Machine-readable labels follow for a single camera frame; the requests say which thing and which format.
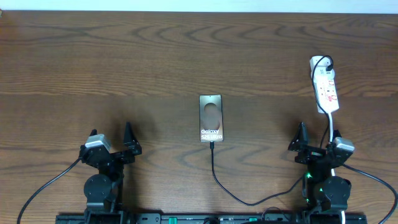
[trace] black wire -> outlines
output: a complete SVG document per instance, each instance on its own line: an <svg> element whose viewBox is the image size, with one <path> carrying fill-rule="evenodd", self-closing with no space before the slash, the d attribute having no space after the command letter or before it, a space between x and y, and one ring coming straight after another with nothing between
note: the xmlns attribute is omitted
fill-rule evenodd
<svg viewBox="0 0 398 224"><path fill-rule="evenodd" d="M284 213L280 208L278 208L278 207L269 207L269 208L267 208L267 209L262 213L262 215L261 215L261 220L264 220L264 221L265 221L265 219L266 219L265 214L268 212L268 210L270 210L270 209L272 209L272 208L278 209L278 210L281 212L281 214L286 218L286 220L290 222L290 219L288 219L287 216L285 215L285 213Z"/></svg>
<svg viewBox="0 0 398 224"><path fill-rule="evenodd" d="M67 172L69 172L78 162L80 161L80 158L77 159L72 165L70 165L70 167L68 167L65 171L63 171L61 174L59 174L58 176L54 177L52 180L48 181L45 185L43 185L41 188L39 188L38 190L36 190L36 192L30 197L30 199L28 199L28 201L25 203L25 205L23 206L23 208L21 209L21 211L19 212L18 215L18 219L17 219L17 224L21 223L21 218L22 215L24 214L24 211L26 209L26 207L29 205L29 203L33 200L33 198L36 197L36 195L38 195L44 188L46 188L48 185L52 184L54 181L58 180L60 177L62 177L63 175L65 175Z"/></svg>
<svg viewBox="0 0 398 224"><path fill-rule="evenodd" d="M217 176L216 176L216 174L215 174L215 172L214 172L214 142L210 142L210 150L211 150L211 171L213 172L214 180L216 181L216 183L217 183L227 194L229 194L229 196L231 196L232 198L234 198L235 200L239 201L240 203L242 203L242 204L244 204L244 205L246 205L246 206L256 206L256 205L261 204L262 202L265 202L265 201L268 200L268 199L271 199L271 198L274 198L274 197L278 197L278 196L280 196L280 195L284 195L284 194L290 193L290 192L293 190L293 188L303 179L303 176L301 176L301 177L293 184L293 186L292 186L290 189L288 189L287 191L285 191L285 192L281 192L281 193L277 193L277 194L268 196L268 197L266 197L266 198L264 198L264 199L262 199L262 200L260 200L260 201L258 201L258 202L256 202L256 203L246 203L246 202L242 201L241 199L237 198L237 197L236 197L235 195L233 195L231 192L229 192L229 191L218 181Z"/></svg>
<svg viewBox="0 0 398 224"><path fill-rule="evenodd" d="M347 168L349 170L355 171L357 173L360 173L362 175L365 175L366 177L372 178L373 180L375 180L375 181L377 181L379 183L382 183L383 185L385 185L386 187L388 187L392 191L392 193L394 194L394 197L395 197L394 204L392 205L392 208L390 209L390 212L379 222L379 224L383 224L385 221L387 221L387 219L389 219L391 217L391 215L394 213L394 210L397 208L398 195L397 195L396 190L391 185L389 185L387 182L385 182L384 180L379 179L379 178L377 178L377 177L375 177L375 176L373 176L371 174L363 172L363 171L361 171L359 169L355 169L354 167L350 167L349 165L346 165L346 164L343 164L343 167L345 167L345 168Z"/></svg>
<svg viewBox="0 0 398 224"><path fill-rule="evenodd" d="M326 133L328 132L328 130L329 130L329 121L328 121L328 126L326 126L325 132L323 132L323 136L322 136L321 144L319 145L319 148L322 148L323 140L325 139L325 136L326 136Z"/></svg>
<svg viewBox="0 0 398 224"><path fill-rule="evenodd" d="M320 148L322 148L323 140L324 140L324 138L325 138L325 136L326 136L326 133L327 133L328 130L329 130L330 119L329 119L328 113L326 113L326 111L325 111L325 110L321 107L321 105L319 104L318 97L317 97L317 92L315 91L315 84L314 84L314 82L313 82L313 78L314 78L314 76L315 76L315 69L316 69L316 67L318 66L319 62L321 62L322 59L324 59L325 57L328 57L328 58L330 59L331 66L333 66L333 65L335 64L335 63L333 62L333 59L331 58L331 56L329 56L329 55L323 56L323 57L314 65L313 70L312 70L312 77L311 77L312 88L313 88L313 92L314 92L314 94L315 94L315 101L317 102L318 107L321 108L321 110L322 110L322 111L324 112L324 114L326 115L326 118L328 119L328 126L326 127L326 130L325 130L325 132L323 133L322 140L321 140L321 144L320 144Z"/></svg>
<svg viewBox="0 0 398 224"><path fill-rule="evenodd" d="M211 221L215 221L216 223L220 223L217 218L206 218L203 224L211 223Z"/></svg>

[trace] white power strip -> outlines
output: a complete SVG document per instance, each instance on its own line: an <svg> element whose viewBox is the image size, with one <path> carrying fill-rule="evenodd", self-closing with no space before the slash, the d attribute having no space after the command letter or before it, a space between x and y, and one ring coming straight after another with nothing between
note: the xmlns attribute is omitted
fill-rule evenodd
<svg viewBox="0 0 398 224"><path fill-rule="evenodd" d="M322 56L314 56L310 60L311 78L314 66L322 58ZM335 86L335 70L327 71L326 68L331 64L328 57L325 57L318 63L315 68L313 82L315 85L315 93L318 98L319 105L325 110L326 113L332 113L338 110L337 92Z"/></svg>

